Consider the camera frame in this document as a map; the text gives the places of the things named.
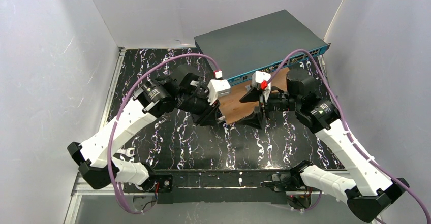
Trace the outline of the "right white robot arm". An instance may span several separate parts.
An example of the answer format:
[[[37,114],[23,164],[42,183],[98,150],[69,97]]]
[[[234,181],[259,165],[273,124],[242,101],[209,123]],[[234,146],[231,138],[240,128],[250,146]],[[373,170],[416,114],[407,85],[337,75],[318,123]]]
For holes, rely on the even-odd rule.
[[[240,123],[261,129],[269,112],[293,111],[296,118],[331,149],[350,177],[330,173],[304,160],[287,173],[273,174],[271,181],[262,183],[264,187],[274,191],[308,187],[321,190],[346,203],[358,219],[367,223],[406,191],[407,182],[382,173],[353,134],[344,129],[336,105],[316,94],[313,76],[303,69],[289,70],[285,91],[271,86],[270,77],[269,73],[261,71],[252,75],[251,89],[240,101],[259,105]]]

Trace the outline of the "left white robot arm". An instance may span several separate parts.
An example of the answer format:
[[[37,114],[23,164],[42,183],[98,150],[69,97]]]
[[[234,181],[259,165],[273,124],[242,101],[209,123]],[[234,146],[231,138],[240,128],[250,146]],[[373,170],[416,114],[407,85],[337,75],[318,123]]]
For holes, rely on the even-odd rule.
[[[197,69],[180,65],[170,75],[144,79],[125,100],[120,118],[112,119],[82,143],[72,142],[67,150],[93,189],[102,189],[115,180],[150,190],[156,184],[154,170],[146,163],[114,158],[114,154],[139,131],[174,109],[190,113],[196,125],[218,124],[223,120],[219,98],[230,89],[226,79],[211,79],[205,85]]]

